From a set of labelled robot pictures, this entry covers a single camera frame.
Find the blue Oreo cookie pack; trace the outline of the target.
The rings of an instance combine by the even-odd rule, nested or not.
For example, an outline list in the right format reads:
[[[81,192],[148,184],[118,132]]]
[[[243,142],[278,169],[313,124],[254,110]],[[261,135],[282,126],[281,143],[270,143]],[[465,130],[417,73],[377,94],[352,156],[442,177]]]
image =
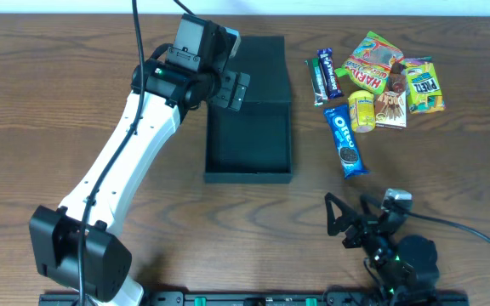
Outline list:
[[[350,125],[349,107],[341,105],[323,110],[329,127],[331,128],[336,151],[344,171],[345,179],[368,174],[360,151],[356,144],[354,132]]]

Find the dark green gift box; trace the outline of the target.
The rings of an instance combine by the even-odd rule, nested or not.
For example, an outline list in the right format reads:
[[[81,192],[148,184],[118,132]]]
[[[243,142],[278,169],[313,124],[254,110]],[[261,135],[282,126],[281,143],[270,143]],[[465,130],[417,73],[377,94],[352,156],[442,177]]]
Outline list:
[[[227,69],[250,75],[250,83],[239,111],[208,108],[204,181],[290,183],[293,97],[284,37],[243,37]]]

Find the Haribo gummy candy bag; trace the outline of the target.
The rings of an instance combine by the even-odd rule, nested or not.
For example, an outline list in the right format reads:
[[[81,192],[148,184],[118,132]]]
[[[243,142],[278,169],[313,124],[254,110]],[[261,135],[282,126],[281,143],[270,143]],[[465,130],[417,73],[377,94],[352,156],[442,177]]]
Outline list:
[[[370,31],[335,73],[337,77],[348,76],[372,94],[382,94],[393,65],[403,60],[398,47]]]

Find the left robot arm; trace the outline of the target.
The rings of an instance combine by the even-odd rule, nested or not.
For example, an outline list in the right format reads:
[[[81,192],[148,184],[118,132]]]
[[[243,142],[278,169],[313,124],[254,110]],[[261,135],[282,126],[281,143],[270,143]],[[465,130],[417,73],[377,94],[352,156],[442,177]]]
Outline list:
[[[193,14],[181,17],[173,42],[141,55],[124,112],[82,181],[55,209],[38,207],[29,222],[37,271],[68,288],[42,305],[141,305],[142,285],[129,273],[120,242],[131,202],[164,144],[202,103],[238,110],[250,78],[227,62],[238,31]]]

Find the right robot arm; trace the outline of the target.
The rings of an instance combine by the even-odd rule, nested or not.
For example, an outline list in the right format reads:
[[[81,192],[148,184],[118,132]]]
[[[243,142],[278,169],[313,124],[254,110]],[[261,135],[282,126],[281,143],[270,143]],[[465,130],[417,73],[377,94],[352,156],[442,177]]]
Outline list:
[[[431,294],[440,277],[435,243],[422,235],[394,239],[411,216],[413,197],[409,192],[388,189],[380,201],[363,194],[360,211],[332,193],[327,193],[324,201],[328,234],[343,233],[344,248],[361,248],[367,266],[376,271],[388,294],[407,300],[426,299]]]

